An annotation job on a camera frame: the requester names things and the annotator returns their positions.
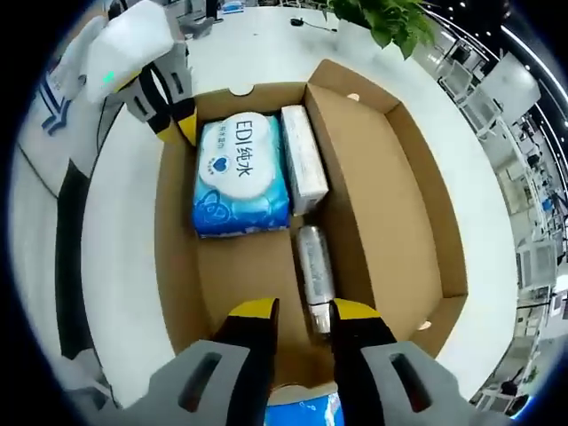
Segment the green plant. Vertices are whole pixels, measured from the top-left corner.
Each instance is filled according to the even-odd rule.
[[[348,20],[371,31],[375,42],[386,47],[395,43],[405,59],[420,43],[434,44],[434,34],[422,0],[332,0],[340,20]]]

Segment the tissue pack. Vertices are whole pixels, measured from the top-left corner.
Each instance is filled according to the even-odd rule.
[[[201,237],[289,227],[275,116],[240,113],[201,134],[192,219]]]

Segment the cardboard box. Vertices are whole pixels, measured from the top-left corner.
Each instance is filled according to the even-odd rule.
[[[348,95],[359,94],[359,101]],[[398,99],[324,60],[308,83],[258,84],[196,97],[198,120],[305,105],[329,193],[289,230],[199,240],[192,229],[196,152],[165,145],[155,211],[155,262],[163,315],[176,352],[208,338],[236,305],[280,298],[275,386],[333,381],[329,349],[312,340],[293,251],[302,223],[327,237],[338,296],[374,306],[399,340],[436,356],[467,296],[462,242],[427,143]],[[431,327],[417,331],[425,321]]]

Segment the leaf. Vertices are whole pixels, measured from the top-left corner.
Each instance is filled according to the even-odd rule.
[[[371,36],[382,48],[387,47],[392,41],[392,34],[384,28],[371,28]]]
[[[414,48],[416,47],[416,45],[418,44],[418,37],[416,37],[416,35],[411,34],[404,43],[402,43],[399,47],[400,47],[400,51],[402,51],[402,56],[406,59],[408,59],[410,57],[410,55],[412,55],[412,52],[414,51]]]

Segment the blue packaging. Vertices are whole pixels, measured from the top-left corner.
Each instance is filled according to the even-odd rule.
[[[192,211],[201,237],[289,227],[281,149],[275,116],[240,113],[205,125]]]

